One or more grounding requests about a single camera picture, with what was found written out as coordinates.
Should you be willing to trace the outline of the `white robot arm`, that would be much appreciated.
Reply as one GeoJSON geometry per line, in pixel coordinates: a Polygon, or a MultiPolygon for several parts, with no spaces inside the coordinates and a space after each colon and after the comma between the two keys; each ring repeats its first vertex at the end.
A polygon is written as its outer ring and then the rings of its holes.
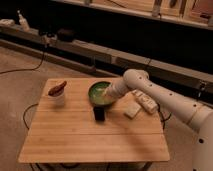
{"type": "Polygon", "coordinates": [[[103,97],[117,100],[133,90],[150,96],[198,134],[192,171],[213,171],[213,108],[155,84],[145,70],[137,69],[126,70],[103,97]]]}

